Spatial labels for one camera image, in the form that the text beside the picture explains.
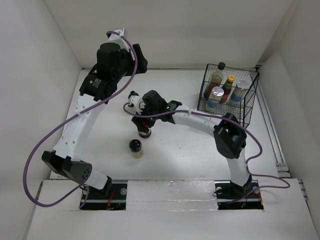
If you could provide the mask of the red lid sauce jar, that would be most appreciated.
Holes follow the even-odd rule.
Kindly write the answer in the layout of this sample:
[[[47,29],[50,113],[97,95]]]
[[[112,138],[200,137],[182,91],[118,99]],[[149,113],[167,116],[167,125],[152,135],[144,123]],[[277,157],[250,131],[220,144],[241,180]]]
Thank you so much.
[[[137,129],[139,136],[144,139],[149,138],[152,133],[151,128],[145,122],[142,122]]]

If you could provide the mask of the tall dark sauce bottle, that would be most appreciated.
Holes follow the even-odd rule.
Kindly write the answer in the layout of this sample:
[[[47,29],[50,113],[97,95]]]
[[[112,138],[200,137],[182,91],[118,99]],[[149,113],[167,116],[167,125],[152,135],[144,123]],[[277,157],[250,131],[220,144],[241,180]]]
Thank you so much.
[[[211,74],[209,83],[207,84],[203,97],[208,99],[210,96],[210,93],[214,87],[219,87],[221,82],[223,81],[223,70],[225,68],[226,64],[224,62],[220,62],[217,66],[217,69]]]

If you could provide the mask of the silver cap blue label shaker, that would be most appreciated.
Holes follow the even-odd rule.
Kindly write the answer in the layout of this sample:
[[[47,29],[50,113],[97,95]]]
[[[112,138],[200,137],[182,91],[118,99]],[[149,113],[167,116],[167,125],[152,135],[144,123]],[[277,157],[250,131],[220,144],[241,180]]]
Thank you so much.
[[[205,104],[205,110],[212,111],[213,109],[217,108],[223,95],[224,95],[224,90],[222,87],[220,86],[213,87],[207,99],[207,102]]]
[[[231,94],[230,100],[239,103],[249,89],[249,84],[245,80],[239,80]]]

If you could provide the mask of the yellow cap chili sauce bottle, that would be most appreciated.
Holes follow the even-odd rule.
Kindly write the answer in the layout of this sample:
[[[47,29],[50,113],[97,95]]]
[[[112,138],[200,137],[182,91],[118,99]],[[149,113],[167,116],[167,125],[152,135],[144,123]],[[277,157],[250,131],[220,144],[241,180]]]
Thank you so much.
[[[225,103],[227,101],[228,96],[232,90],[232,86],[233,86],[235,79],[236,79],[236,77],[234,75],[228,75],[226,82],[222,86],[223,95],[220,99],[220,103]]]

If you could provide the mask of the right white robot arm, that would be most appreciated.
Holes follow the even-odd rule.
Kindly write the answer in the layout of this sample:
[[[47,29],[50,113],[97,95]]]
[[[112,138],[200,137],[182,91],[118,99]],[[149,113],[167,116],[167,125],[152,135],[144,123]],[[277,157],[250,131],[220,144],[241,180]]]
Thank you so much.
[[[243,197],[249,192],[252,176],[247,171],[245,160],[247,134],[233,114],[227,113],[223,116],[225,119],[207,117],[179,101],[166,102],[155,90],[143,96],[131,91],[128,102],[136,115],[131,121],[142,138],[150,137],[151,128],[157,120],[191,127],[212,136],[217,151],[227,160],[232,193]]]

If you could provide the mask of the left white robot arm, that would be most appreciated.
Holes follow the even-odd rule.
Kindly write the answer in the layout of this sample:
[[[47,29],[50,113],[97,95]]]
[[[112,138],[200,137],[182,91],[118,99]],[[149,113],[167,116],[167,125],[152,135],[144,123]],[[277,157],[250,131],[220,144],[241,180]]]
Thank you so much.
[[[84,78],[74,109],[79,116],[69,122],[52,151],[44,151],[42,161],[56,174],[81,185],[94,188],[100,198],[112,191],[112,179],[82,160],[82,153],[92,127],[104,109],[102,101],[116,90],[118,82],[133,73],[147,71],[145,59],[138,43],[133,45],[137,60],[117,43],[103,43],[97,51],[97,63]]]

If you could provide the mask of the black cap shaker near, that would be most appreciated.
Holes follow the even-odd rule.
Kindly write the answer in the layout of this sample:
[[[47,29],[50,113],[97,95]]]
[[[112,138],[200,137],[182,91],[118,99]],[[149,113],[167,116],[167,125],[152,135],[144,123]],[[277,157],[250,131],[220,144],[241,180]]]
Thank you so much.
[[[143,156],[143,145],[138,139],[133,139],[129,142],[129,151],[133,158],[139,159]]]

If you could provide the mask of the black cap shaker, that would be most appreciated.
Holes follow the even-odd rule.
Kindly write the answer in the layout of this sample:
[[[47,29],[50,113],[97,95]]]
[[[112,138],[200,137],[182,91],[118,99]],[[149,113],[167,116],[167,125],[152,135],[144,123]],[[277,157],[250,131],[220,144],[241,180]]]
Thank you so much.
[[[139,96],[139,94],[137,92],[135,92],[134,90],[132,90],[130,92],[130,94],[128,95],[128,102],[129,102],[129,105],[128,105],[128,109],[131,113],[136,113],[136,110],[135,110],[135,106],[131,103],[130,99],[133,97],[133,96]]]
[[[139,159],[143,156],[143,145],[138,139],[133,139],[129,142],[129,151],[133,158]]]

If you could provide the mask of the black cap shaker far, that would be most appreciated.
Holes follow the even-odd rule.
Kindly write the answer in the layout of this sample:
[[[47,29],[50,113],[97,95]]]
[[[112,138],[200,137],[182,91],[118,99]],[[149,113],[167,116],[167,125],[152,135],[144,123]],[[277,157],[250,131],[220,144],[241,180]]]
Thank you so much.
[[[129,102],[129,105],[128,105],[128,109],[131,113],[136,113],[136,110],[135,110],[135,106],[131,103],[130,99],[133,97],[133,96],[139,96],[139,94],[137,92],[135,92],[134,90],[132,90],[130,92],[130,94],[128,95],[128,102]]]

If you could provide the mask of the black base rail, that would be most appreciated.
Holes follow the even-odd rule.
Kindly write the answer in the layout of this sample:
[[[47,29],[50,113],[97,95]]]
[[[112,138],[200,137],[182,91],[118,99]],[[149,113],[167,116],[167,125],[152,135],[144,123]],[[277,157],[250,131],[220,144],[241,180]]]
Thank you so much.
[[[91,187],[83,190],[81,210],[106,211],[216,211],[263,210],[258,187],[252,181],[244,193],[235,193],[228,180],[114,180],[110,194]]]

